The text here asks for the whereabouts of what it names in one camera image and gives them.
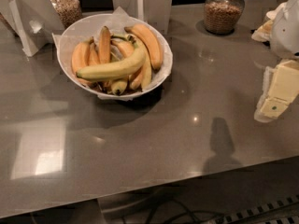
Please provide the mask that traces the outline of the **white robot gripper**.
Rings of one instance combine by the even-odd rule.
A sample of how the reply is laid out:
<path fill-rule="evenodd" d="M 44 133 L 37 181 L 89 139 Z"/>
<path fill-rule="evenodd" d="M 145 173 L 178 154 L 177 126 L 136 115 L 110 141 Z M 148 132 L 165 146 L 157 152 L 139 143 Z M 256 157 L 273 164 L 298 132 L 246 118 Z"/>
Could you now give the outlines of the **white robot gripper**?
<path fill-rule="evenodd" d="M 263 123 L 277 119 L 299 94 L 299 0 L 288 0 L 266 13 L 251 38 L 270 40 L 270 48 L 283 60 L 263 73 L 263 94 L 254 119 Z"/>

